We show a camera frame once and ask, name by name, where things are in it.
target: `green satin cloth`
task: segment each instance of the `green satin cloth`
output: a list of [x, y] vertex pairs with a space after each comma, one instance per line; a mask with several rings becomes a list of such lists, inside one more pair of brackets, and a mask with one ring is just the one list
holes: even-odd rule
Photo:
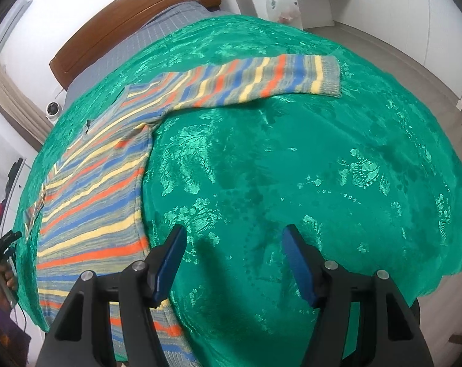
[[[151, 245], [173, 224], [188, 231], [171, 301], [205, 367], [300, 364], [316, 313], [300, 298], [281, 251], [287, 224], [351, 271], [387, 270], [408, 303], [462, 269], [462, 163], [430, 111], [339, 44], [244, 16], [187, 26], [80, 97], [35, 160], [19, 211], [36, 199], [86, 120], [123, 86], [283, 53], [336, 56], [342, 96], [282, 95], [172, 114], [155, 133], [143, 179]], [[15, 229], [22, 222], [19, 214]], [[39, 225], [17, 246], [19, 296], [48, 330], [35, 285]]]

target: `white door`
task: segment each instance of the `white door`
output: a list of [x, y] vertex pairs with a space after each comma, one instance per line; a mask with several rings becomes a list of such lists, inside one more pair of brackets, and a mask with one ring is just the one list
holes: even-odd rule
[[462, 96], [462, 12], [452, 0], [430, 0], [425, 65], [458, 98]]
[[391, 0], [389, 44], [425, 62], [430, 14], [428, 0]]
[[389, 42], [391, 0], [330, 0], [333, 20]]
[[368, 33], [423, 64], [428, 0], [331, 0], [333, 20]]

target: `wooden headboard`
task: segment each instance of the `wooden headboard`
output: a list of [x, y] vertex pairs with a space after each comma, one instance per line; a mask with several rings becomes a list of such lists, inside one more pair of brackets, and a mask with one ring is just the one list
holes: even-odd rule
[[[115, 0], [72, 36], [52, 59], [50, 67], [59, 83], [68, 89], [88, 66], [118, 43], [140, 29], [154, 15], [190, 0]], [[218, 7], [220, 0], [198, 0], [206, 8]]]

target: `floor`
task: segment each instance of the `floor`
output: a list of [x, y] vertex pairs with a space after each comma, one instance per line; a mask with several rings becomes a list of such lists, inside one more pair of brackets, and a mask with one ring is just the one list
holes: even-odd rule
[[[307, 31], [349, 48], [396, 77], [437, 117], [462, 160], [462, 112], [455, 106], [458, 98], [438, 78], [392, 46], [349, 26], [336, 24]], [[448, 342], [452, 334], [462, 334], [462, 272], [444, 277], [437, 290], [420, 297], [419, 302], [420, 326], [435, 366], [449, 367], [462, 351], [461, 345]]]

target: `gray grid pattern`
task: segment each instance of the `gray grid pattern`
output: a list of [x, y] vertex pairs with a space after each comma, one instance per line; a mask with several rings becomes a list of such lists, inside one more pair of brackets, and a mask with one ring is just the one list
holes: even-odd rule
[[227, 15], [224, 11], [209, 12], [197, 1], [175, 4], [160, 12], [140, 30], [108, 51], [83, 70], [68, 87], [64, 111], [82, 94], [90, 90], [136, 53], [164, 36], [209, 17]]

